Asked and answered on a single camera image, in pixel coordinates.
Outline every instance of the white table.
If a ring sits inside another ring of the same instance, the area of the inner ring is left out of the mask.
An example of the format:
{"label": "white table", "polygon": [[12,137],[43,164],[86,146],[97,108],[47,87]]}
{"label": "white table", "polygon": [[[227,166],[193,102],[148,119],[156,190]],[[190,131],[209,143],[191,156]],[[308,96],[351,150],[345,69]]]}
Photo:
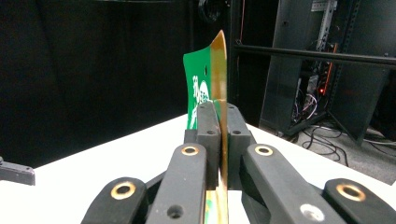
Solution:
{"label": "white table", "polygon": [[[187,116],[93,147],[35,169],[36,186],[0,181],[0,223],[80,223],[92,200],[111,180],[122,176],[144,182],[166,170],[183,143]],[[258,143],[276,147],[311,184],[348,178],[363,184],[396,210],[396,186],[248,126]],[[248,223],[241,192],[229,191],[230,223]]]}

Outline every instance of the dark floor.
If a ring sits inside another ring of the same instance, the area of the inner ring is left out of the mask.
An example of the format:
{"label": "dark floor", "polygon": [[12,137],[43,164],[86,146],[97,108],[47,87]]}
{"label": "dark floor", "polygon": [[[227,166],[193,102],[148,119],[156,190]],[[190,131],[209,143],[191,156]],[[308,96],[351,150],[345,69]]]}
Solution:
{"label": "dark floor", "polygon": [[356,171],[371,176],[389,185],[396,181],[396,144],[387,147],[384,145],[371,145],[363,141],[361,146],[356,145],[346,134],[338,131],[325,130],[311,127],[299,133],[298,141],[295,143],[307,148],[314,131],[313,144],[308,150],[314,151],[324,157],[347,165]]}

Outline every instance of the brass ring insert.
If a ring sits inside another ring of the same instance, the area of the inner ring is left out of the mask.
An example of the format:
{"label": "brass ring insert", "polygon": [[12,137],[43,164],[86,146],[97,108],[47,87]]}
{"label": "brass ring insert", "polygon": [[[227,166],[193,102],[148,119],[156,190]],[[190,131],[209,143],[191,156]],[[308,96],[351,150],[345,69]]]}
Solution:
{"label": "brass ring insert", "polygon": [[263,146],[256,147],[254,150],[257,152],[257,154],[262,156],[271,156],[274,153],[271,148]]}
{"label": "brass ring insert", "polygon": [[132,182],[125,181],[114,186],[111,190],[111,197],[116,200],[123,200],[131,197],[135,190],[136,186]]}
{"label": "brass ring insert", "polygon": [[197,147],[183,147],[183,149],[181,149],[181,153],[186,156],[195,156],[198,152],[199,149]]}
{"label": "brass ring insert", "polygon": [[364,192],[356,186],[339,184],[335,188],[342,196],[348,198],[349,200],[363,202],[366,199],[366,194],[364,194]]}

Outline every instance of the white tabletop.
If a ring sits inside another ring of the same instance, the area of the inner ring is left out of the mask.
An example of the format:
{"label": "white tabletop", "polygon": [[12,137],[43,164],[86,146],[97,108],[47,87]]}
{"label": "white tabletop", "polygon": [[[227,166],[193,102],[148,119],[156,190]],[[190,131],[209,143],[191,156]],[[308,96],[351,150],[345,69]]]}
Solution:
{"label": "white tabletop", "polygon": [[[183,143],[187,116],[79,152],[35,169],[36,186],[0,181],[0,223],[80,223],[100,190],[129,176],[149,181],[165,171]],[[258,143],[276,147],[309,183],[348,178],[363,184],[396,210],[390,186],[336,162],[248,126]],[[240,191],[229,191],[230,223],[248,223]]]}

